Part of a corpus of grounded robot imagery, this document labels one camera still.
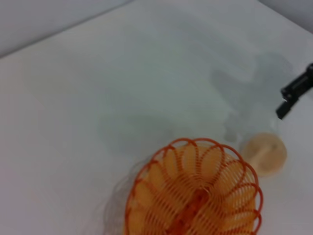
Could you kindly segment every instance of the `white table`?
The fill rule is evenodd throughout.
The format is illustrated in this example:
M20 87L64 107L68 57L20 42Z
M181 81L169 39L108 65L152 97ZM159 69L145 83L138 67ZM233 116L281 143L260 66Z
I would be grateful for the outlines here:
M253 0L136 0L1 59L1 234L119 234L134 165L270 130L311 61L313 35ZM312 114L307 95L279 124L261 235L312 234Z

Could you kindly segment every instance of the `black plastic clip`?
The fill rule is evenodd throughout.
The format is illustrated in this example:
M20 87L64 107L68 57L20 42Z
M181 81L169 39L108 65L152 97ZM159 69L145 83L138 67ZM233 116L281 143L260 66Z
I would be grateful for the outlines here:
M297 79L281 90L285 100L276 110L279 119L283 119L291 110L293 105L299 100L300 96L313 87L313 64Z

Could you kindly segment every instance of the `orange coiled wire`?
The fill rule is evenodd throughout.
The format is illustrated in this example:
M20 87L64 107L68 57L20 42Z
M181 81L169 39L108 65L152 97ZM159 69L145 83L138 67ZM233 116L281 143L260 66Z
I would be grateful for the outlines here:
M255 235L262 205L257 175L236 150L207 138L178 139L138 173L124 234Z

